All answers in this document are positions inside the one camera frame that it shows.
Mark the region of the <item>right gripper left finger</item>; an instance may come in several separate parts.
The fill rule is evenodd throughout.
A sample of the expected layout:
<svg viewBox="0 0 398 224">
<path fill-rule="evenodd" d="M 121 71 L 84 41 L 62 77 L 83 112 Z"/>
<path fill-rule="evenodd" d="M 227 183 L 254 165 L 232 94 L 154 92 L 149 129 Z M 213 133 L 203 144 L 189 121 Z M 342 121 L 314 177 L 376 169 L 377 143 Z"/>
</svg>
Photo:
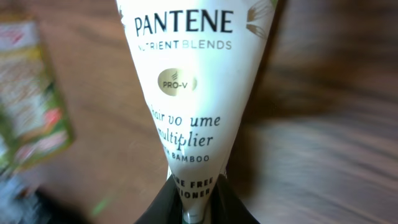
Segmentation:
<svg viewBox="0 0 398 224">
<path fill-rule="evenodd" d="M 134 224 L 182 224 L 183 208 L 177 186 L 169 177 L 147 210 Z"/>
</svg>

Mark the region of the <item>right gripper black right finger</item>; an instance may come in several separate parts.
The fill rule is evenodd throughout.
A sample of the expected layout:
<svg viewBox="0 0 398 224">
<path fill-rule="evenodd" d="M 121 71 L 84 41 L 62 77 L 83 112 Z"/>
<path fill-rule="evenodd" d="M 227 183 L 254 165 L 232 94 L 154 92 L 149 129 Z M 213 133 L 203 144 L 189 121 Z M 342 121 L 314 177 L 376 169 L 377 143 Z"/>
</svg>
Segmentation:
<svg viewBox="0 0 398 224">
<path fill-rule="evenodd" d="M 259 224 L 222 174 L 211 195 L 211 224 Z"/>
</svg>

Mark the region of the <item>white shampoo tube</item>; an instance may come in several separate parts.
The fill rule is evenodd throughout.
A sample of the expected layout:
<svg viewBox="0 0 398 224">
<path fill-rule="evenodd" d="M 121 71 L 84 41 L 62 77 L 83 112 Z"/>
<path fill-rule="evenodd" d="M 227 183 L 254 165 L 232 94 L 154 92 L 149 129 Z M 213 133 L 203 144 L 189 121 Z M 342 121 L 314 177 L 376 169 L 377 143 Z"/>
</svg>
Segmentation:
<svg viewBox="0 0 398 224">
<path fill-rule="evenodd" d="M 144 98 L 182 201 L 205 223 L 277 7 L 270 0 L 117 0 Z"/>
</svg>

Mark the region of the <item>green yellow sachet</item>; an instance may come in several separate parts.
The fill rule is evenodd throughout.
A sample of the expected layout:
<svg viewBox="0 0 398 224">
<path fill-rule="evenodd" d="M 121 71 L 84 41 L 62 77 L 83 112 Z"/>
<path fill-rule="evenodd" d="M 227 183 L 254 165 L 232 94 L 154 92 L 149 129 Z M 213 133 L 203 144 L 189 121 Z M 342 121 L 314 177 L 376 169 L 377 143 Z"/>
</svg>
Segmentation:
<svg viewBox="0 0 398 224">
<path fill-rule="evenodd" d="M 25 169 L 74 135 L 35 21 L 1 21 L 1 170 Z"/>
</svg>

